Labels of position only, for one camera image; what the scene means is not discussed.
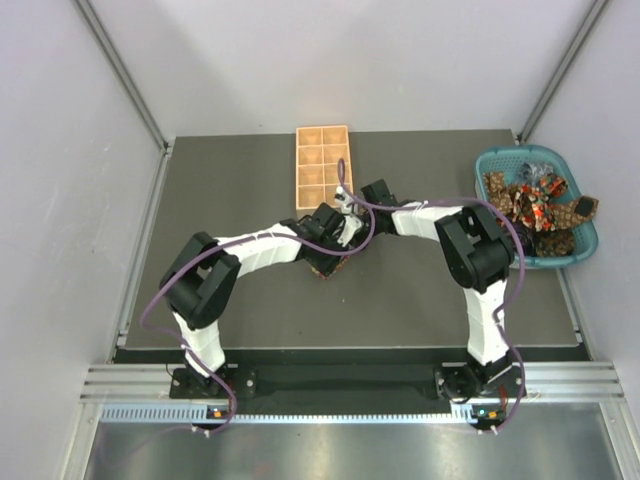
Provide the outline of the colourful banana print tie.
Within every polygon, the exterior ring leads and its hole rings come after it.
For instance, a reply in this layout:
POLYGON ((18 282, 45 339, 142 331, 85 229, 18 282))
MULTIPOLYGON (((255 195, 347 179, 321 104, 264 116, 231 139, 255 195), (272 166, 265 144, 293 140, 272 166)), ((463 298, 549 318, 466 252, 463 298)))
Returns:
POLYGON ((339 272, 344 265, 347 263, 347 261, 349 260, 348 257, 345 257, 343 259, 341 259, 337 264, 335 264, 332 268, 327 268, 324 270, 318 269, 314 266, 311 267, 311 271, 320 279, 323 280, 327 280, 329 279, 331 276, 333 276, 334 274, 336 274, 337 272, 339 272))

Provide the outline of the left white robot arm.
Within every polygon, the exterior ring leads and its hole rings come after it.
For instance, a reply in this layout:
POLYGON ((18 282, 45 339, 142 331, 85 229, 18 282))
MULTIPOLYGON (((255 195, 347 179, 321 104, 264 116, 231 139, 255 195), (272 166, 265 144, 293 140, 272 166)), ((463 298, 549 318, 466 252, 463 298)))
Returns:
POLYGON ((311 215, 285 219, 253 234, 213 238, 193 235, 159 287, 185 341, 185 365, 192 384, 205 396, 226 387, 219 319, 236 281, 266 267, 307 262, 322 277, 332 275, 363 247, 375 229, 370 213, 345 213, 323 203, 311 215))

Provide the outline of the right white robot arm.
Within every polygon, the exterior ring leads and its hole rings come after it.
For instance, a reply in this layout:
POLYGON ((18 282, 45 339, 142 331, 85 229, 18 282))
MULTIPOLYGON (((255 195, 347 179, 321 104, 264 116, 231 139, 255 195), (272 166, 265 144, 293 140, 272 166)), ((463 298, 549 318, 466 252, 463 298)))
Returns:
POLYGON ((399 202, 383 180, 361 189, 375 206, 376 230, 440 244, 454 281, 462 287, 469 324, 468 360, 437 371, 441 394, 451 400, 487 396, 511 368, 504 339, 504 304, 514 250, 493 213, 482 204, 428 207, 399 202))

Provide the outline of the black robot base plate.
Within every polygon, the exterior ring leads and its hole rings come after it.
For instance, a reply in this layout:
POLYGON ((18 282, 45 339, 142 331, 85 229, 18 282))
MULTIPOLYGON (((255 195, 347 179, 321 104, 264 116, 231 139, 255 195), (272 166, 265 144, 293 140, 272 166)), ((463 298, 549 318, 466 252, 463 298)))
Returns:
POLYGON ((483 366, 461 347, 231 349, 217 374, 213 380, 189 365, 176 368, 169 396, 218 400, 233 392, 243 413, 329 412, 496 402, 526 391, 513 354, 483 366))

